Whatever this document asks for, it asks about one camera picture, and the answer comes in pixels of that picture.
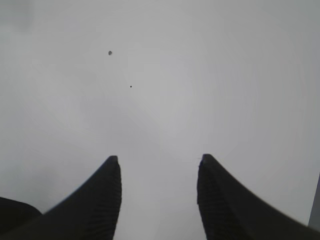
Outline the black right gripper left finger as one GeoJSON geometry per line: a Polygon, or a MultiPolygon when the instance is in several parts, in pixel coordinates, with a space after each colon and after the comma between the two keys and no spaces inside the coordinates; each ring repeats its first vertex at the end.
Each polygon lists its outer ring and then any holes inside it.
{"type": "Polygon", "coordinates": [[[0,199],[2,240],[112,240],[122,203],[118,157],[107,160],[70,196],[45,213],[0,199]]]}

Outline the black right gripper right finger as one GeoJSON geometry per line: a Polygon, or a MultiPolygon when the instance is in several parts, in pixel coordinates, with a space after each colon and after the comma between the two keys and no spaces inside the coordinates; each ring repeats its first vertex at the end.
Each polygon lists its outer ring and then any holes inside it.
{"type": "Polygon", "coordinates": [[[290,218],[247,189],[211,154],[202,155],[197,205],[208,240],[318,240],[320,232],[290,218]]]}

